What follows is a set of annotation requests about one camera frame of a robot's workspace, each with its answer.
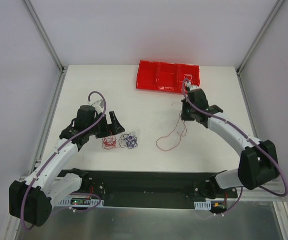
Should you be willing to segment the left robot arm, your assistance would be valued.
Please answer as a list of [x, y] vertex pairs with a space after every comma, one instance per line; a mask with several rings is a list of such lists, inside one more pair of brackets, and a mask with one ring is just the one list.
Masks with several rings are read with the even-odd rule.
[[118, 135], [125, 131], [115, 112], [105, 114], [105, 105], [98, 101], [92, 105], [82, 105], [71, 123], [61, 131], [47, 160], [40, 164], [23, 181], [15, 180], [9, 187], [9, 214], [20, 219], [22, 224], [42, 226], [52, 209], [73, 192], [85, 194], [89, 190], [87, 174], [73, 169], [64, 178], [55, 182], [63, 170], [91, 136], [97, 139]]

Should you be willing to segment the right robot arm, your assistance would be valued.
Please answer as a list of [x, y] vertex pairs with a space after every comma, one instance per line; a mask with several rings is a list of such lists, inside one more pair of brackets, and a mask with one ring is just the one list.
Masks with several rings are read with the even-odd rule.
[[240, 157], [239, 166], [211, 176], [205, 192], [213, 197], [222, 196], [227, 189], [245, 187], [253, 190], [280, 176], [275, 145], [270, 141], [251, 138], [229, 121], [217, 105], [209, 105], [204, 91], [197, 87], [185, 87], [181, 119], [196, 121], [219, 135]]

